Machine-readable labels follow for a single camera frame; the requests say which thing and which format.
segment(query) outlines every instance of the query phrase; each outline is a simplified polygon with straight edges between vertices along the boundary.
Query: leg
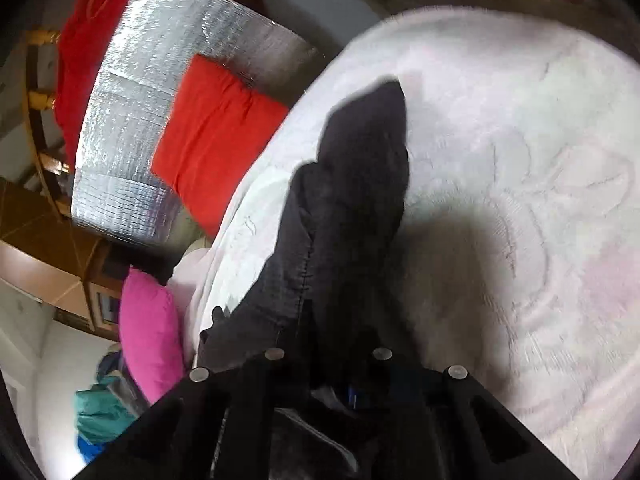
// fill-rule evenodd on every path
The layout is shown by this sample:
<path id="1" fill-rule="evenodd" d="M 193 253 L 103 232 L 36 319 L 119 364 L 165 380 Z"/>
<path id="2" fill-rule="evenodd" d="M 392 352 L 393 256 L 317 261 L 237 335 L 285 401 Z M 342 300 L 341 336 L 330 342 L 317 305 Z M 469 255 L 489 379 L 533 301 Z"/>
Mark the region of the leg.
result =
<path id="1" fill-rule="evenodd" d="M 397 82 L 331 115 L 318 162 L 292 179 L 274 253 L 232 315 L 207 330 L 200 364 L 233 368 L 276 346 L 310 301 L 325 368 L 340 368 L 404 211 L 405 137 Z"/>

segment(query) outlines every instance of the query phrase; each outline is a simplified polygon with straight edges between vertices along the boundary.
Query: silver insulation panel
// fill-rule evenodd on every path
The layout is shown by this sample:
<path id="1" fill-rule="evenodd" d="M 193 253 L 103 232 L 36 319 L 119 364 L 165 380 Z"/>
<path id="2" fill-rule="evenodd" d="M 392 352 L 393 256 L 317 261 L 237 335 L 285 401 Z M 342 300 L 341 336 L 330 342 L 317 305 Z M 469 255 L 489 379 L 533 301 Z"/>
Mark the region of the silver insulation panel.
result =
<path id="1" fill-rule="evenodd" d="M 231 0 L 130 0 L 84 115 L 72 217 L 127 242 L 162 245 L 182 204 L 151 174 L 151 160 L 194 54 L 275 95 L 315 53 Z"/>

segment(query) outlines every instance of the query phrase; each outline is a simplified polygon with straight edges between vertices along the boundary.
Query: screw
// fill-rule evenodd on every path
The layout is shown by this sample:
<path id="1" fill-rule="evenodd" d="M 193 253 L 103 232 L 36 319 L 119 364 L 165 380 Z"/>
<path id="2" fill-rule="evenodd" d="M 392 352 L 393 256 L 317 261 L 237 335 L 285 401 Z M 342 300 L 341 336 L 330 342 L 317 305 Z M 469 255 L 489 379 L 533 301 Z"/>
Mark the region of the screw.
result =
<path id="1" fill-rule="evenodd" d="M 449 375 L 454 379 L 464 379 L 469 373 L 466 371 L 466 368 L 462 365 L 453 365 L 449 367 Z"/>
<path id="2" fill-rule="evenodd" d="M 189 378 L 194 383 L 201 383 L 202 381 L 206 381 L 209 377 L 209 370 L 203 367 L 194 368 L 189 372 Z"/>
<path id="3" fill-rule="evenodd" d="M 269 348 L 265 351 L 264 356 L 269 361 L 280 361 L 284 357 L 284 350 L 282 348 Z"/>
<path id="4" fill-rule="evenodd" d="M 394 353 L 391 350 L 389 350 L 389 348 L 385 348 L 383 346 L 380 346 L 376 348 L 373 352 L 371 352 L 371 355 L 373 355 L 373 357 L 378 361 L 388 361 L 389 359 L 391 359 L 391 356 L 393 354 Z"/>

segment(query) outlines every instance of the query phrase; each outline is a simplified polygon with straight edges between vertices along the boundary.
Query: white bedsheet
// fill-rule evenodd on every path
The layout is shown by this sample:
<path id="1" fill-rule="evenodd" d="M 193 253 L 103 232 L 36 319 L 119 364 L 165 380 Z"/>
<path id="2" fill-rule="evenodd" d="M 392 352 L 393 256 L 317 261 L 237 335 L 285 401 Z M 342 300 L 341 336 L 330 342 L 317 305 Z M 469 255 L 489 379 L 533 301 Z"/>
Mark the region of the white bedsheet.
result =
<path id="1" fill-rule="evenodd" d="M 464 365 L 579 478 L 612 478 L 640 436 L 640 70 L 555 23 L 425 9 L 353 41 L 176 268 L 187 355 L 273 250 L 329 111 L 389 75 L 411 168 L 391 282 L 423 364 Z"/>

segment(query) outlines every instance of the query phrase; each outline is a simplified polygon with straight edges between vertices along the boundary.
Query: red pillow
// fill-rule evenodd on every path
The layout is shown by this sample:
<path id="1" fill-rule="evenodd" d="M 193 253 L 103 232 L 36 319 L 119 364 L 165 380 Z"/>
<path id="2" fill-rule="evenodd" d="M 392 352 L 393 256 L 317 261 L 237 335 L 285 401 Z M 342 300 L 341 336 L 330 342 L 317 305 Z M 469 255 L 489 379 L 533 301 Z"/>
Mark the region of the red pillow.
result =
<path id="1" fill-rule="evenodd" d="M 236 187 L 287 113 L 285 106 L 247 88 L 223 66 L 194 56 L 151 171 L 214 237 Z"/>
<path id="2" fill-rule="evenodd" d="M 74 170 L 86 106 L 120 17 L 129 0 L 76 0 L 58 42 L 56 122 L 65 139 L 66 160 Z"/>

